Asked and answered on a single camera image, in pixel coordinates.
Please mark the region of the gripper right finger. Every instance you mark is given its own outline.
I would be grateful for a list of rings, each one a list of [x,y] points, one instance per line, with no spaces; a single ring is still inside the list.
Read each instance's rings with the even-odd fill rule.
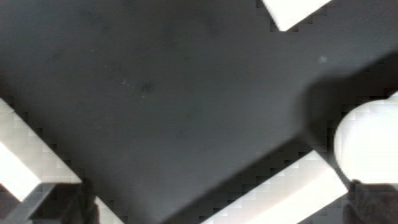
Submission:
[[[398,189],[392,185],[351,181],[344,224],[398,224]]]

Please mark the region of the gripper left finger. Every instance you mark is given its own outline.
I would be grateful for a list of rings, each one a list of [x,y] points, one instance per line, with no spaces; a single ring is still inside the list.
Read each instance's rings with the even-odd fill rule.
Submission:
[[[0,224],[95,224],[92,185],[42,183]]]

